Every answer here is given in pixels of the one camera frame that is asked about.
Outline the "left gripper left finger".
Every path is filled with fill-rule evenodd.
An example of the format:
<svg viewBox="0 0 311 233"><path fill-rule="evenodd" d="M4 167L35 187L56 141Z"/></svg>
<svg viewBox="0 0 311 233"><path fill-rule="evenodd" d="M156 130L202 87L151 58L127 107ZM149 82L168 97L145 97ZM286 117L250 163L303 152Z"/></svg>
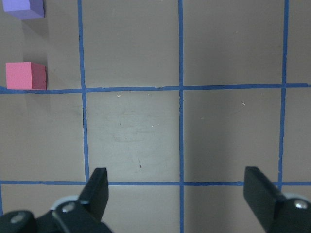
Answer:
<svg viewBox="0 0 311 233"><path fill-rule="evenodd" d="M78 199L58 205L53 219L64 233L107 233L102 217L108 198L107 169L96 168Z"/></svg>

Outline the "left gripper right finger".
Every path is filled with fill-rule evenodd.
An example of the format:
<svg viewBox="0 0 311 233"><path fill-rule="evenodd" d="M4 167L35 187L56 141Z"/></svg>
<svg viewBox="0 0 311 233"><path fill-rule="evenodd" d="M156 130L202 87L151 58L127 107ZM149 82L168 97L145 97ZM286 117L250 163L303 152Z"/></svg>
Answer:
<svg viewBox="0 0 311 233"><path fill-rule="evenodd" d="M281 192L258 167L245 168L243 196L265 232L311 231L311 202L302 195Z"/></svg>

